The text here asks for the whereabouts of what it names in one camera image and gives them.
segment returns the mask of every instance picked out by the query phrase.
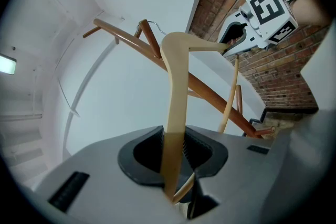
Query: black slot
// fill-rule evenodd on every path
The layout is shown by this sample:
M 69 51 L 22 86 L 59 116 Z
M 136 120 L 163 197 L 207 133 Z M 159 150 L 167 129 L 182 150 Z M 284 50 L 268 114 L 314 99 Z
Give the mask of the black slot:
M 264 148 L 264 147 L 261 147 L 261 146 L 251 145 L 247 149 L 250 150 L 250 151 L 258 152 L 258 153 L 265 154 L 265 155 L 269 152 L 268 148 Z
M 49 199 L 49 203 L 62 212 L 66 212 L 88 178 L 89 175 L 86 173 L 74 172 Z
M 228 43 L 232 39 L 237 39 L 244 35 L 243 29 L 247 26 L 247 24 L 232 24 L 228 27 L 226 33 L 224 34 L 223 39 L 221 40 L 221 43 Z

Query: wooden clothes hanger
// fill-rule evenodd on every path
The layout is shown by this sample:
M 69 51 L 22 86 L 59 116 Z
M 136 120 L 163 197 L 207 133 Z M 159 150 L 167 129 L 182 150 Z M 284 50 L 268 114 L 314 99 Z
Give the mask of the wooden clothes hanger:
M 236 86 L 238 86 L 238 85 L 236 85 L 237 84 L 237 78 L 238 78 L 238 68 L 239 68 L 239 57 L 237 55 L 236 56 L 236 61 L 235 61 L 235 73 L 234 73 L 234 77 L 233 77 L 233 81 L 232 81 L 232 86 L 231 86 L 231 90 L 230 90 L 229 99 L 227 101 L 227 105 L 226 105 L 224 113 L 223 113 L 222 121 L 221 121 L 221 123 L 219 125 L 219 128 L 218 128 L 218 132 L 220 132 L 220 133 L 224 133 L 227 121 L 229 119 L 230 110 L 232 108 L 233 99 L 235 97 Z M 240 96 L 237 96 L 237 100 L 239 98 L 240 103 L 242 103 L 241 97 L 242 97 L 242 95 L 241 95 L 241 92 L 240 92 Z M 194 186 L 194 183 L 195 183 L 195 173 L 192 173 L 190 178 L 184 183 L 184 185 L 174 195 L 172 202 L 174 204 L 179 202 L 188 193 L 188 191 L 191 190 L 191 188 Z
M 139 27 L 139 31 L 135 33 L 134 36 L 130 35 L 129 33 L 119 29 L 118 27 L 115 27 L 113 25 L 110 25 L 100 19 L 94 19 L 93 23 L 97 25 L 96 28 L 88 31 L 83 35 L 83 38 L 87 38 L 91 34 L 95 33 L 99 29 L 103 29 L 110 34 L 112 34 L 116 41 L 121 40 L 136 51 L 138 51 L 140 54 L 151 60 L 153 63 L 161 67 L 162 69 L 167 71 L 167 68 L 163 62 L 162 59 L 159 59 L 155 55 L 153 55 L 153 50 L 155 44 L 152 44 L 150 42 L 150 46 L 140 40 L 138 37 L 141 35 L 141 32 L 143 31 L 141 27 Z M 192 89 L 195 93 L 200 95 L 205 101 L 207 101 L 209 104 L 211 104 L 213 107 L 215 107 L 218 111 L 224 112 L 227 102 L 219 96 L 214 90 L 212 90 L 209 86 L 207 86 L 205 83 L 203 83 L 201 80 L 196 78 L 191 73 L 188 74 L 188 83 L 189 88 Z M 231 109 L 231 112 L 229 114 L 229 119 L 235 123 L 237 126 L 239 126 L 249 137 L 258 137 L 255 135 L 256 129 L 234 108 Z M 270 130 L 263 130 L 265 133 L 270 133 Z
M 202 40 L 186 33 L 170 33 L 161 43 L 171 85 L 168 120 L 164 129 L 160 174 L 170 200 L 175 194 L 182 161 L 187 109 L 189 51 L 224 51 L 229 45 Z

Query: red brick wall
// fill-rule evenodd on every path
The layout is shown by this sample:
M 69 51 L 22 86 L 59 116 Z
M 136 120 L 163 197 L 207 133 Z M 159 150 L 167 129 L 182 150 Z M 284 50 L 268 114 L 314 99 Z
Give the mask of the red brick wall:
M 199 0 L 191 31 L 216 41 L 226 16 L 245 0 Z M 300 26 L 293 35 L 268 51 L 254 48 L 240 55 L 239 71 L 272 108 L 314 108 L 316 102 L 300 70 L 324 38 L 328 28 Z M 227 59 L 234 64 L 234 56 Z

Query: ceiling light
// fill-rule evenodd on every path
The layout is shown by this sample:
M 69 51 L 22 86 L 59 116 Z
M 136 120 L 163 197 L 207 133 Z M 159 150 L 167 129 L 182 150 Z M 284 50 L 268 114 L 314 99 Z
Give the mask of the ceiling light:
M 15 72 L 16 60 L 0 54 L 0 72 L 13 75 Z

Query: metal hanger hook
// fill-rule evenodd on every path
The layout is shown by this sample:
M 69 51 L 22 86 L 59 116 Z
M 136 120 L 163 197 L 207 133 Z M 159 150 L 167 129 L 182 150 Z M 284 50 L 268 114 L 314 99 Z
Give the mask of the metal hanger hook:
M 159 29 L 159 31 L 160 31 L 162 34 L 164 34 L 165 36 L 167 35 L 164 31 L 161 30 L 161 28 L 159 27 L 159 25 L 158 25 L 156 22 L 154 22 L 154 21 L 152 21 L 152 20 L 148 20 L 147 22 L 152 23 L 152 24 L 155 24 L 155 25 L 157 26 L 157 28 Z M 139 25 L 140 25 L 140 23 L 139 23 L 138 26 L 136 27 L 136 28 L 137 28 L 137 29 L 136 29 L 136 30 L 137 30 L 136 33 L 139 32 Z

